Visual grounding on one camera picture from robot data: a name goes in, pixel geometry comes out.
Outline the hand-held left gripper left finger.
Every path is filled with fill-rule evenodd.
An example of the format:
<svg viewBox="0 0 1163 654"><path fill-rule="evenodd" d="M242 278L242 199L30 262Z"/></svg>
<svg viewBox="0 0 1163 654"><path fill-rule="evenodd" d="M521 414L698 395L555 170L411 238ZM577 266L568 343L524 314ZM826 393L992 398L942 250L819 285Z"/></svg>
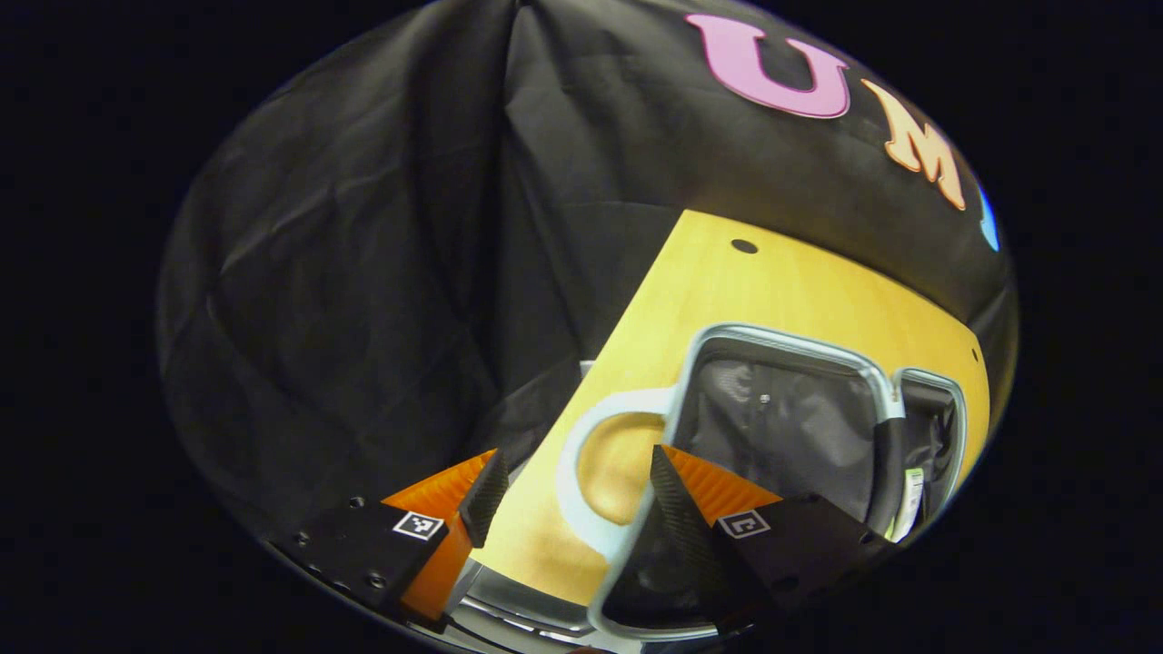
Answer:
<svg viewBox="0 0 1163 654"><path fill-rule="evenodd" d="M441 634L462 569L485 545L508 488L502 452L483 452L381 500L352 496L271 546L370 612Z"/></svg>

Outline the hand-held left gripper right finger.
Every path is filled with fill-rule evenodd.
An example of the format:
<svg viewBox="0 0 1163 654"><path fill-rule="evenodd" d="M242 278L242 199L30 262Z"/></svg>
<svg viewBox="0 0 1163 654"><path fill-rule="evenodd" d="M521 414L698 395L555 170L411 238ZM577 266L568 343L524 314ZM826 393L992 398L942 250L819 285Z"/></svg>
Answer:
<svg viewBox="0 0 1163 654"><path fill-rule="evenodd" d="M820 495L782 498L670 446L652 448L651 486L701 614L722 637L823 600L898 550Z"/></svg>

